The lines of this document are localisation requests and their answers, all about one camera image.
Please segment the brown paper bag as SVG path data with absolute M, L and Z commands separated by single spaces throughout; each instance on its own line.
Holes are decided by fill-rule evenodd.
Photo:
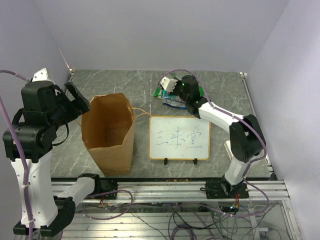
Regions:
M 134 107 L 123 93 L 95 95 L 81 118 L 83 144 L 104 176 L 131 171 L 135 120 Z

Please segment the green Chuba chips bag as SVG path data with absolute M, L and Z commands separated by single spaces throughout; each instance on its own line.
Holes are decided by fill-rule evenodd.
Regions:
M 160 97 L 162 93 L 162 87 L 159 86 L 154 92 L 154 97 Z M 178 96 L 181 100 L 186 101 L 188 99 L 197 100 L 204 97 L 205 93 L 203 88 L 199 85 L 198 81 L 193 75 L 185 75 L 178 80 L 175 89 L 170 92 L 172 95 Z

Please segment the dark blue snack bag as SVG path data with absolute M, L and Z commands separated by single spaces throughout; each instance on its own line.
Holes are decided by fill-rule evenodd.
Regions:
M 170 108 L 179 109 L 179 110 L 186 110 L 185 102 L 181 100 L 171 99 L 171 98 L 164 98 L 162 100 L 162 104 L 168 106 Z

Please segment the green Fox's candy bag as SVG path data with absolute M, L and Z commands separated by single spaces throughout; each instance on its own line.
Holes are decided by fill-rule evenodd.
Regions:
M 177 75 L 176 73 L 174 73 L 174 72 L 171 73 L 171 76 L 172 76 L 172 78 L 175 79 L 175 80 L 180 80 L 180 78 L 178 77 L 178 75 Z

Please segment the teal snack packet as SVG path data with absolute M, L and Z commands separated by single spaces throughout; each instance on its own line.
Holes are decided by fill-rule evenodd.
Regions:
M 178 98 L 177 95 L 174 95 L 174 94 L 171 94 L 170 92 L 167 92 L 165 90 L 162 90 L 161 91 L 161 98 L 164 100 L 164 99 L 167 99 L 167 100 L 173 100 L 173 101 L 177 101 Z

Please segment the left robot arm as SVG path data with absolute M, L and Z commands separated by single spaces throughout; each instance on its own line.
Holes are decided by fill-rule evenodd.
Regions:
M 72 82 L 65 87 L 73 99 L 52 81 L 27 83 L 21 90 L 23 106 L 2 136 L 21 197 L 22 216 L 13 228 L 16 235 L 39 231 L 42 237 L 57 236 L 72 222 L 82 200 L 96 199 L 107 188 L 99 175 L 83 173 L 63 192 L 53 194 L 50 168 L 57 131 L 90 110 L 89 101 Z

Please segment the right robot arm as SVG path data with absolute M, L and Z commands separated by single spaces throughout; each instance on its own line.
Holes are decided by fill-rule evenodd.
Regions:
M 253 161 L 266 151 L 266 141 L 257 118 L 239 115 L 214 104 L 207 95 L 201 96 L 199 82 L 193 75 L 185 75 L 175 86 L 178 96 L 185 102 L 187 111 L 198 119 L 206 120 L 229 133 L 231 163 L 221 178 L 220 192 L 233 197 Z

